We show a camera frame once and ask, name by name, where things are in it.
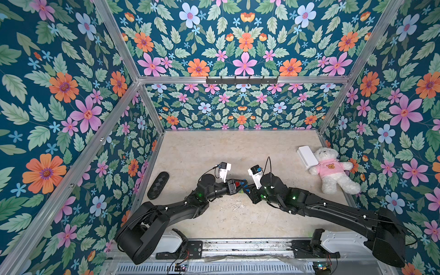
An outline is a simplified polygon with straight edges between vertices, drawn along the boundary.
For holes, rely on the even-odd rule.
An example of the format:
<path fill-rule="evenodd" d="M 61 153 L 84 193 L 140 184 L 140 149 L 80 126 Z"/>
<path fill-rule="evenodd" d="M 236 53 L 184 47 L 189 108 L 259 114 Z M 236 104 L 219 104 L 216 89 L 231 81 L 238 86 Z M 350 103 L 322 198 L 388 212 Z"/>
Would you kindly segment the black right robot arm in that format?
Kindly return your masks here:
<path fill-rule="evenodd" d="M 391 210 L 362 210 L 329 201 L 310 191 L 287 187 L 272 173 L 261 181 L 260 188 L 247 181 L 236 183 L 236 187 L 254 204 L 265 201 L 282 212 L 322 219 L 357 232 L 367 238 L 364 245 L 377 260 L 396 268 L 405 266 L 406 229 Z"/>

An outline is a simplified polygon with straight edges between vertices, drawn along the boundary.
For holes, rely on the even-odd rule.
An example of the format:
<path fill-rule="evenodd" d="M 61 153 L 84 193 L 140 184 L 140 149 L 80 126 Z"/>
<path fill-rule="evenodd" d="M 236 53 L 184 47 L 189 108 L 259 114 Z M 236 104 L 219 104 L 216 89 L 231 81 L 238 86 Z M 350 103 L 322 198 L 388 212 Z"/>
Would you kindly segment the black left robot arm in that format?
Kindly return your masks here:
<path fill-rule="evenodd" d="M 178 222 L 202 215 L 212 200 L 235 195 L 248 185 L 246 180 L 217 182 L 213 174 L 201 176 L 197 187 L 182 201 L 168 205 L 143 203 L 117 232 L 115 241 L 134 264 L 147 260 L 157 248 L 166 229 Z"/>

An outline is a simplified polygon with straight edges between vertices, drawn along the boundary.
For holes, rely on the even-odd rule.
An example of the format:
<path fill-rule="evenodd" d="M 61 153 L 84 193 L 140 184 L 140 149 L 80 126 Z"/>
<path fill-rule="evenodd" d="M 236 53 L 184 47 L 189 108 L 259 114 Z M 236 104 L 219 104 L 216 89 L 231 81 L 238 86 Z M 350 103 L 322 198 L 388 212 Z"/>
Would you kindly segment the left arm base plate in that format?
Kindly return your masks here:
<path fill-rule="evenodd" d="M 202 241 L 183 242 L 182 245 L 174 253 L 163 252 L 155 256 L 156 260 L 184 260 L 184 259 L 201 259 L 203 251 Z"/>

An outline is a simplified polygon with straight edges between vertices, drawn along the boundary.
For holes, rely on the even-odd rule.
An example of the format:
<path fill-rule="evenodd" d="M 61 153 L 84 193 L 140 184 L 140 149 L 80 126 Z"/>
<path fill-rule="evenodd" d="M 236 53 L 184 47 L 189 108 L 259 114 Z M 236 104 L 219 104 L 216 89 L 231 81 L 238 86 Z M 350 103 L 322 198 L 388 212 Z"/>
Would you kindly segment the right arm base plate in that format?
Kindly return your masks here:
<path fill-rule="evenodd" d="M 339 259 L 339 252 L 331 253 L 321 245 L 311 244 L 311 240 L 293 240 L 291 248 L 296 259 Z"/>

